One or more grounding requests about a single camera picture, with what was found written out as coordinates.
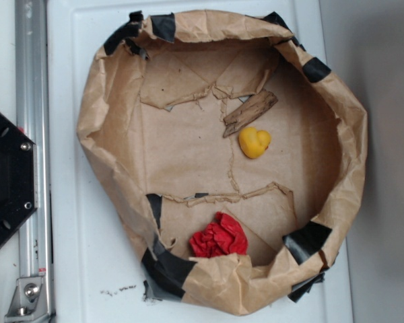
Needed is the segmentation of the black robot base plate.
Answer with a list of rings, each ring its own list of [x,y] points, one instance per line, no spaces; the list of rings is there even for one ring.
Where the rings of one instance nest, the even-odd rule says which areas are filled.
[[[0,249],[36,210],[36,144],[0,113]]]

